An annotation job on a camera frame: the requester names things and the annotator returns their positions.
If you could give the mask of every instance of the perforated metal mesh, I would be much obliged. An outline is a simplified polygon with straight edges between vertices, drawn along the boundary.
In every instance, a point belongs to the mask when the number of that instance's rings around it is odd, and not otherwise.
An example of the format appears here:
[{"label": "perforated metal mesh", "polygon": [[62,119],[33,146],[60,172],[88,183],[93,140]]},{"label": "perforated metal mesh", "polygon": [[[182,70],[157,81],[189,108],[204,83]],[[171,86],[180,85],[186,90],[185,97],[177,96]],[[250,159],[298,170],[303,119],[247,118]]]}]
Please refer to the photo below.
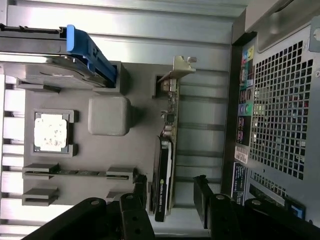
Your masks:
[{"label": "perforated metal mesh", "polygon": [[273,181],[270,181],[269,179],[261,176],[260,174],[256,172],[251,172],[251,178],[256,180],[261,185],[265,186],[267,189],[271,190],[272,192],[278,194],[279,196],[286,196],[287,190],[278,184],[275,184]]},{"label": "perforated metal mesh", "polygon": [[302,52],[300,41],[255,66],[249,155],[301,180],[313,70]]}]

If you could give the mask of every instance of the label sticker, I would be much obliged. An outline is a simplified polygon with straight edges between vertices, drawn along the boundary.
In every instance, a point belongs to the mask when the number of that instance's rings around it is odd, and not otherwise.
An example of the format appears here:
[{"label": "label sticker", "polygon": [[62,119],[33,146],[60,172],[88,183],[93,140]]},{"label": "label sticker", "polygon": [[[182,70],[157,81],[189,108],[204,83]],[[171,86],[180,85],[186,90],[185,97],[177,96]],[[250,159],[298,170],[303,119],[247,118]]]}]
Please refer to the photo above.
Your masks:
[{"label": "label sticker", "polygon": [[238,161],[247,164],[248,162],[248,150],[240,146],[235,146],[234,158]]}]

